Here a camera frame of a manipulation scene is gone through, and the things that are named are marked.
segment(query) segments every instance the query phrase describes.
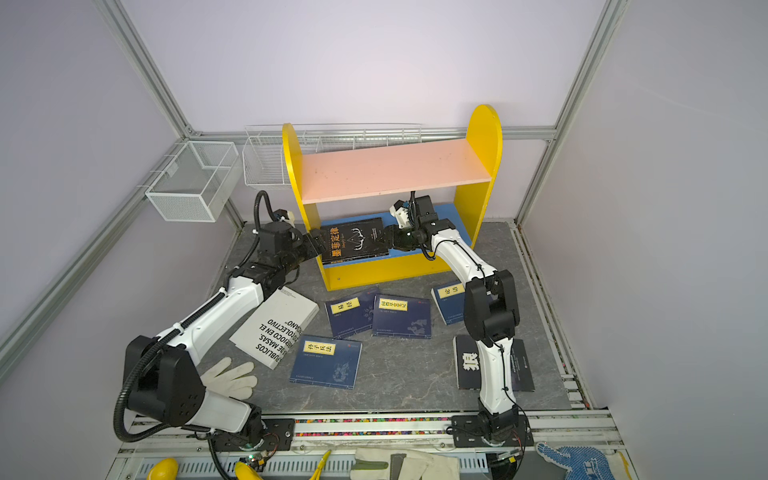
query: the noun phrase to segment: wire shelf rack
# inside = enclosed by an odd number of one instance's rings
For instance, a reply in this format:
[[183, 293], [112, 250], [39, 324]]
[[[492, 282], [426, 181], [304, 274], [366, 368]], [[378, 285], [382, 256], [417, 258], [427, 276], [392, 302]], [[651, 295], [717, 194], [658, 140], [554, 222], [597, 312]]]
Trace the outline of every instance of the wire shelf rack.
[[[245, 127], [243, 177], [249, 187], [290, 186], [282, 127]], [[427, 140], [420, 124], [298, 124], [293, 127], [304, 154], [416, 144]]]
[[186, 141], [147, 189], [170, 222], [215, 222], [240, 179], [233, 142]]

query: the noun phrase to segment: white book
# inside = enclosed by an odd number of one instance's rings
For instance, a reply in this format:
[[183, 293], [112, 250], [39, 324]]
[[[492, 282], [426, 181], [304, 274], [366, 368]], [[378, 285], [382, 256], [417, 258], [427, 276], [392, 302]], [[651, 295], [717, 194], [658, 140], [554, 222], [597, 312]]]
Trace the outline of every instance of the white book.
[[259, 305], [230, 340], [275, 369], [318, 311], [317, 303], [284, 286]]

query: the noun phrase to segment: blue book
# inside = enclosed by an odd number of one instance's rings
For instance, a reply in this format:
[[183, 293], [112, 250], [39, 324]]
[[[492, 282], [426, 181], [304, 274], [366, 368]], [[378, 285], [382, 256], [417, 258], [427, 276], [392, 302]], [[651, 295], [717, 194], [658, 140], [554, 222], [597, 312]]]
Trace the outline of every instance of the blue book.
[[459, 280], [434, 287], [432, 299], [446, 325], [464, 321], [464, 286]]
[[432, 338], [429, 300], [410, 296], [376, 295], [373, 305], [374, 336]]
[[354, 389], [361, 342], [302, 335], [290, 373], [293, 383]]
[[373, 324], [373, 300], [379, 289], [374, 287], [342, 299], [326, 302], [328, 321], [335, 339], [344, 339], [355, 333], [371, 329]]

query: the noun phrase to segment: blue dotted glove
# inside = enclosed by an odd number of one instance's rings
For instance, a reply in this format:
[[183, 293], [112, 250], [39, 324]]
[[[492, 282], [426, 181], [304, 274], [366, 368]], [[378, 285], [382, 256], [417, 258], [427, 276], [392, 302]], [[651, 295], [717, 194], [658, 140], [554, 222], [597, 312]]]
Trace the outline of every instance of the blue dotted glove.
[[605, 454], [592, 447], [560, 447], [555, 450], [543, 442], [536, 451], [544, 460], [565, 468], [565, 480], [615, 480]]

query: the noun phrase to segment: white wall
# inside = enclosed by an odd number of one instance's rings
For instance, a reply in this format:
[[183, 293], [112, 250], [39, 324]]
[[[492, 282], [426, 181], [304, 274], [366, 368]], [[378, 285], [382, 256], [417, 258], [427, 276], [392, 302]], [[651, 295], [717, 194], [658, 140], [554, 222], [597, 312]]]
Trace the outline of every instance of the white wall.
[[192, 125], [552, 125], [604, 0], [124, 0]]
[[0, 337], [176, 137], [88, 0], [0, 5]]
[[[176, 138], [88, 0], [0, 5], [0, 337]], [[0, 385], [3, 478], [104, 478], [125, 346], [204, 301], [232, 239], [145, 207]]]
[[635, 1], [524, 224], [641, 478], [764, 478], [768, 4]]
[[4, 478], [104, 478], [126, 345], [198, 307], [233, 229], [165, 222], [149, 204], [0, 386]]
[[[493, 188], [485, 218], [514, 218], [517, 216], [528, 185], [531, 183], [536, 167], [541, 161], [546, 143], [542, 140], [505, 140], [502, 154], [502, 165], [498, 170], [496, 183]], [[270, 194], [272, 208], [292, 210], [299, 216], [296, 198], [290, 186], [286, 188], [266, 188]], [[456, 189], [436, 188], [420, 190], [421, 195], [430, 195], [435, 204], [450, 203]], [[253, 199], [257, 190], [238, 184], [232, 193], [232, 201], [243, 219], [253, 220]], [[355, 200], [343, 200], [319, 204], [320, 217], [324, 220], [333, 218], [352, 217], [361, 214], [385, 212], [397, 200], [405, 200], [408, 193], [390, 194], [379, 197], [366, 197]], [[266, 208], [261, 207], [261, 220], [267, 221]]]

